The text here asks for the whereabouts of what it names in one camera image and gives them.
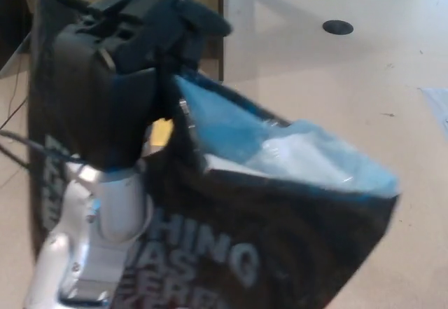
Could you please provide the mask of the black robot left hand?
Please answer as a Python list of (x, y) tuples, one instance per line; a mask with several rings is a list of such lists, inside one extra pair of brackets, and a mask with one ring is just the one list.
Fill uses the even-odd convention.
[(103, 170), (131, 167), (146, 128), (171, 116), (175, 75), (199, 67), (230, 23), (196, 0), (100, 0), (54, 42), (53, 81), (74, 151)]

